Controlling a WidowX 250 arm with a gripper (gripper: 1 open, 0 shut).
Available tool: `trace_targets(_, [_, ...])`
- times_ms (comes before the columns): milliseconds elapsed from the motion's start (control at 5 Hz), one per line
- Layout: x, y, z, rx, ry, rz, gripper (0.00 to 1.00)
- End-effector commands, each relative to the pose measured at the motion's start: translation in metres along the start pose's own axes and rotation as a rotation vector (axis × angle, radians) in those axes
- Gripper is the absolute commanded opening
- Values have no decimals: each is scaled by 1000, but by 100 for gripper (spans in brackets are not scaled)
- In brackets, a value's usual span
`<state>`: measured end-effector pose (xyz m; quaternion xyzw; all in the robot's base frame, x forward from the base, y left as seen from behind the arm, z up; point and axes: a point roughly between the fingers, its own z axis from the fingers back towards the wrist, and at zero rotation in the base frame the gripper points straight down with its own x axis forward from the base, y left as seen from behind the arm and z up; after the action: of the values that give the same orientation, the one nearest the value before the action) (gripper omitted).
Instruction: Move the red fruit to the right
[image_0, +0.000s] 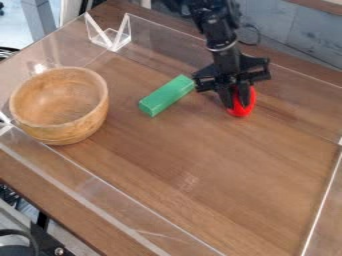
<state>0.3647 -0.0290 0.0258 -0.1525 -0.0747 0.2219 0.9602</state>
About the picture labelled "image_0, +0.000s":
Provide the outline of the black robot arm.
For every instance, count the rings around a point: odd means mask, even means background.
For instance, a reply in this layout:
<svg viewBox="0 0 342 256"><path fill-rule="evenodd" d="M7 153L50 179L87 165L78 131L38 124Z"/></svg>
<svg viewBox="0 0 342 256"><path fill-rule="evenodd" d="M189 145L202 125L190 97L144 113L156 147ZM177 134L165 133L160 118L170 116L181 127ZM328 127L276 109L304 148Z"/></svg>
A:
<svg viewBox="0 0 342 256"><path fill-rule="evenodd" d="M249 56L240 49L240 4L236 0L189 0L188 8L213 55L213 63L193 74L197 91L214 91L232 112L250 110L254 84L272 79L270 59Z"/></svg>

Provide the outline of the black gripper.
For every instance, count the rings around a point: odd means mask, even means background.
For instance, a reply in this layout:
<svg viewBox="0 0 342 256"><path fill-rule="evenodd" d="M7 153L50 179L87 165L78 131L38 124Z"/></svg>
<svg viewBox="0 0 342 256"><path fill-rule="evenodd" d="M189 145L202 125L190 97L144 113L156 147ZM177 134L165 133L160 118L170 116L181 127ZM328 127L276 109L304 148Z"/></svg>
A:
<svg viewBox="0 0 342 256"><path fill-rule="evenodd" d="M254 83L272 78L270 59L253 57L236 49L212 51L212 54L213 63L193 74L197 91L217 91L225 107L233 109L234 90L230 87L236 86L241 105L249 106Z"/></svg>

